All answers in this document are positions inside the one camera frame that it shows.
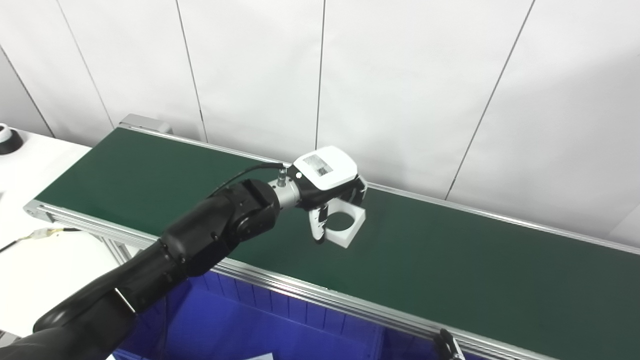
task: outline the black round object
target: black round object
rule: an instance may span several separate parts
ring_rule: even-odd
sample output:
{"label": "black round object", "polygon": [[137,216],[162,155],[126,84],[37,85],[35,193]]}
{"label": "black round object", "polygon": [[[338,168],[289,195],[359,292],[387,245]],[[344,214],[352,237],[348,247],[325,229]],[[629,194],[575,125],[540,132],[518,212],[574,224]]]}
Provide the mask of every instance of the black round object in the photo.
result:
{"label": "black round object", "polygon": [[[4,130],[4,126],[0,126],[0,131]],[[11,154],[12,152],[20,149],[20,147],[24,144],[20,134],[16,130],[11,129],[11,136],[9,139],[0,142],[0,155]]]}

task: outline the robotic arm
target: robotic arm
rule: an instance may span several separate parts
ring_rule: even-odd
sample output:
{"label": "robotic arm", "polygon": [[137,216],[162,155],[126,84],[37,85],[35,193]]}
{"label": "robotic arm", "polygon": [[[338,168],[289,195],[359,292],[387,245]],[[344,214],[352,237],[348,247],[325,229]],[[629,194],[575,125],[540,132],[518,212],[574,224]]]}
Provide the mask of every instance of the robotic arm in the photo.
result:
{"label": "robotic arm", "polygon": [[366,182],[335,147],[306,154],[278,179],[248,179],[218,188],[170,225],[153,245],[43,315],[34,333],[0,348],[2,360],[101,360],[126,338],[140,313],[188,277],[199,276],[241,242],[273,228],[287,208],[310,212],[316,242],[324,240],[328,203],[359,204]]}

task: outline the white wall panel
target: white wall panel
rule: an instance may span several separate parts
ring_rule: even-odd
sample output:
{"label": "white wall panel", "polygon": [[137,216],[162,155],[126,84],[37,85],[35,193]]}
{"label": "white wall panel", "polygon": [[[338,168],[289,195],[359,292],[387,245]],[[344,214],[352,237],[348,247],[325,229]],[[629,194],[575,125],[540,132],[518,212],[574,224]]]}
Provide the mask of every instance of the white wall panel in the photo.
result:
{"label": "white wall panel", "polygon": [[0,1],[0,44],[57,138],[95,145],[111,131],[55,0]]}
{"label": "white wall panel", "polygon": [[327,0],[318,146],[444,198],[529,0]]}
{"label": "white wall panel", "polygon": [[205,140],[174,0],[60,0],[115,124],[135,113]]}
{"label": "white wall panel", "polygon": [[640,203],[639,15],[536,1],[449,200],[606,237]]}
{"label": "white wall panel", "polygon": [[293,160],[314,148],[322,0],[180,0],[209,142]]}
{"label": "white wall panel", "polygon": [[52,135],[1,48],[0,122],[36,134]]}

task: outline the black cable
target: black cable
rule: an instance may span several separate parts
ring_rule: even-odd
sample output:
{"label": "black cable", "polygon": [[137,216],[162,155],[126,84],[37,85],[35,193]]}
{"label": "black cable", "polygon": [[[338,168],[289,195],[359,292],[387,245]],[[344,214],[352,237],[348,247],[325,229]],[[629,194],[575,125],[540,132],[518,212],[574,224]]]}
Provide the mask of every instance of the black cable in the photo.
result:
{"label": "black cable", "polygon": [[164,296],[164,321],[163,321],[163,343],[160,353],[160,360],[164,360],[164,354],[166,353],[166,343],[169,341],[169,295]]}
{"label": "black cable", "polygon": [[3,247],[0,249],[0,252],[5,251],[6,249],[9,249],[10,247],[14,246],[15,244],[18,243],[18,240],[13,240],[11,241],[9,244],[7,244],[7,246]]}
{"label": "black cable", "polygon": [[227,185],[229,185],[229,183],[231,183],[233,180],[236,180],[238,177],[241,177],[242,175],[245,175],[251,171],[254,170],[258,170],[261,168],[285,168],[283,163],[261,163],[258,165],[254,165],[252,167],[248,167],[242,171],[240,171],[239,173],[237,173],[234,177],[231,177],[229,180],[225,181],[224,183],[222,183],[219,187],[217,187],[215,190],[213,190],[213,192],[211,193],[211,195],[209,195],[209,197],[212,197],[213,195],[216,195],[220,190],[222,190],[224,187],[226,187]]}
{"label": "black cable", "polygon": [[[63,229],[62,229],[62,231],[69,232],[69,231],[82,231],[82,230],[80,230],[80,229],[76,229],[75,227],[65,227],[65,228],[63,228]],[[20,241],[22,241],[22,240],[26,240],[26,239],[28,239],[28,238],[22,238],[22,239],[19,239],[19,240],[13,240],[13,241],[11,241],[10,243],[8,243],[7,245],[5,245],[3,248],[1,248],[1,249],[0,249],[0,252],[3,252],[3,251],[5,251],[6,249],[9,249],[10,247],[14,246],[14,245],[15,245],[15,244],[17,244],[18,242],[20,242]]]}

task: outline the green conveyor belt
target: green conveyor belt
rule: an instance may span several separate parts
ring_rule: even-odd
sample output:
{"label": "green conveyor belt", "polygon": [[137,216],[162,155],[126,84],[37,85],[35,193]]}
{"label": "green conveyor belt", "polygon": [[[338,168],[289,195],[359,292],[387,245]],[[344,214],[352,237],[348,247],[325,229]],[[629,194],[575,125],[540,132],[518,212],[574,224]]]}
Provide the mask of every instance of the green conveyor belt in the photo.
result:
{"label": "green conveyor belt", "polygon": [[[255,162],[118,128],[36,199],[160,235]],[[231,258],[559,359],[640,357],[640,256],[378,190],[363,207],[348,249],[288,211]]]}

